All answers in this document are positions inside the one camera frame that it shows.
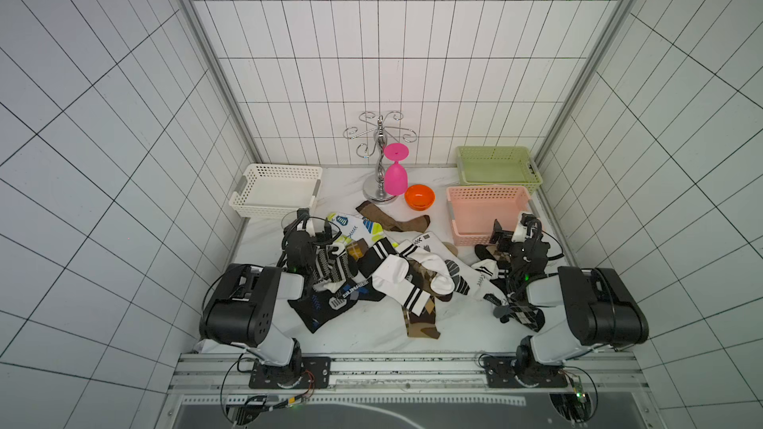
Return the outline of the black striped sock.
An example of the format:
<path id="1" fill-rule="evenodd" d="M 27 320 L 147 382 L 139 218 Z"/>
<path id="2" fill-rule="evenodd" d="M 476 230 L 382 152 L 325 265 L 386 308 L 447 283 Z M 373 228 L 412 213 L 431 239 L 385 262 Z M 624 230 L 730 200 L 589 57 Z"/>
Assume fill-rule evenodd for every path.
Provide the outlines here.
<path id="1" fill-rule="evenodd" d="M 344 244 L 320 247 L 316 252 L 313 290 L 336 293 L 351 277 L 349 254 Z"/>

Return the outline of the black sock white logo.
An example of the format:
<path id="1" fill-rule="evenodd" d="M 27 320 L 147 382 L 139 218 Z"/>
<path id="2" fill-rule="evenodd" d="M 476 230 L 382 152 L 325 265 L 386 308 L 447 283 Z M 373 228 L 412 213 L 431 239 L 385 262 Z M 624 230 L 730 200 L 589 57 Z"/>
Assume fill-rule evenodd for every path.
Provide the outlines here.
<path id="1" fill-rule="evenodd" d="M 328 322 L 347 313 L 358 302 L 380 302 L 387 295 L 377 290 L 370 280 L 360 283 L 346 282 L 336 292 L 309 290 L 289 307 L 296 313 L 306 329 L 315 334 Z"/>

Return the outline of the white sock grey pattern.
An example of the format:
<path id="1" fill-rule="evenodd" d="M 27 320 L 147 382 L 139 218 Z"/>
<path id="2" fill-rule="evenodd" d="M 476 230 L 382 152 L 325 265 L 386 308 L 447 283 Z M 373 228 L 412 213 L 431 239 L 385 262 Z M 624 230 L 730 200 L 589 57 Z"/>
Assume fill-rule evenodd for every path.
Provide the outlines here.
<path id="1" fill-rule="evenodd" d="M 492 283 L 487 274 L 475 270 L 473 264 L 467 265 L 432 232 L 415 238 L 412 243 L 444 261 L 457 293 L 475 300 L 488 301 L 495 306 L 508 303 L 505 291 Z"/>

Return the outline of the white sock black stripes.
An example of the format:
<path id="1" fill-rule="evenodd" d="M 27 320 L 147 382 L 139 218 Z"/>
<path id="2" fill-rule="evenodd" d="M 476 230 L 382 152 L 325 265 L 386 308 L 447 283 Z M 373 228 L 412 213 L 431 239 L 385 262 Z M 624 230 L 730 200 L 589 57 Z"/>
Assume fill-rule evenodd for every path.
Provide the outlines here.
<path id="1" fill-rule="evenodd" d="M 360 265 L 363 271 L 368 270 L 373 286 L 383 294 L 399 302 L 403 309 L 411 313 L 419 314 L 426 301 L 422 296 L 422 290 L 407 281 L 409 263 L 412 259 L 426 269 L 437 274 L 431 283 L 433 293 L 454 293 L 455 284 L 444 261 L 427 251 L 421 250 L 411 242 L 405 242 L 401 250 L 384 238 L 379 240 L 365 253 L 364 258 L 369 258 L 368 263 Z"/>

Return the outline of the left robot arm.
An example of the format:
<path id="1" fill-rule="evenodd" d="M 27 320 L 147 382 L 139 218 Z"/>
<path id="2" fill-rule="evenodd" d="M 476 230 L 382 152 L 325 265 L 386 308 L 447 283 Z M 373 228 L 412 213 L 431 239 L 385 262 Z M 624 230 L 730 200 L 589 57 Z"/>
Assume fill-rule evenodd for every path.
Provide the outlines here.
<path id="1" fill-rule="evenodd" d="M 276 304 L 285 302 L 314 333 L 336 315 L 333 294 L 318 291 L 319 254 L 340 250 L 341 230 L 306 208 L 284 226 L 276 266 L 231 264 L 204 299 L 198 354 L 238 354 L 254 360 L 253 388 L 325 388 L 331 359 L 304 357 L 300 343 L 278 329 Z"/>

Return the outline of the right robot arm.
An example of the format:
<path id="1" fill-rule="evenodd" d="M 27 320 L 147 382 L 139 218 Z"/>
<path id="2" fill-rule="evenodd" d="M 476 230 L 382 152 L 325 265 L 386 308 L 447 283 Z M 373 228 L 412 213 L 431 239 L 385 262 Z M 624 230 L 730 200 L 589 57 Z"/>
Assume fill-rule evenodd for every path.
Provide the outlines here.
<path id="1" fill-rule="evenodd" d="M 542 222 L 521 212 L 514 230 L 494 221 L 489 244 L 498 252 L 499 279 L 507 302 L 494 315 L 533 331 L 519 343 L 511 368 L 525 387 L 549 383 L 570 359 L 596 349 L 629 349 L 649 338 L 649 324 L 619 274 L 612 268 L 558 266 L 544 241 Z"/>

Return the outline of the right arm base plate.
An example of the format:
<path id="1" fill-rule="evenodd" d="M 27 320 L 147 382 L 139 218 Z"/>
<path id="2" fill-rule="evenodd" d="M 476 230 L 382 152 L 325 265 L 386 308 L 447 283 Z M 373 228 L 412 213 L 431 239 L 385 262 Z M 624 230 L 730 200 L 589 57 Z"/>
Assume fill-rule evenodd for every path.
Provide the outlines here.
<path id="1" fill-rule="evenodd" d="M 522 363 L 516 357 L 480 355 L 487 385 L 494 389 L 563 389 L 569 383 L 560 367 Z"/>

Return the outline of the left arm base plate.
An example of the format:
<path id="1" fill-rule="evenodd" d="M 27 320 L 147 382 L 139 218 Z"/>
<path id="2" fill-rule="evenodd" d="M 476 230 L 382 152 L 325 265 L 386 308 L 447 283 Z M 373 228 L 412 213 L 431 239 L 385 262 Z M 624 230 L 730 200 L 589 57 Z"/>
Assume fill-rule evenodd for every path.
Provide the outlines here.
<path id="1" fill-rule="evenodd" d="M 250 373 L 250 389 L 326 389 L 331 357 L 298 357 L 284 367 L 257 363 Z"/>

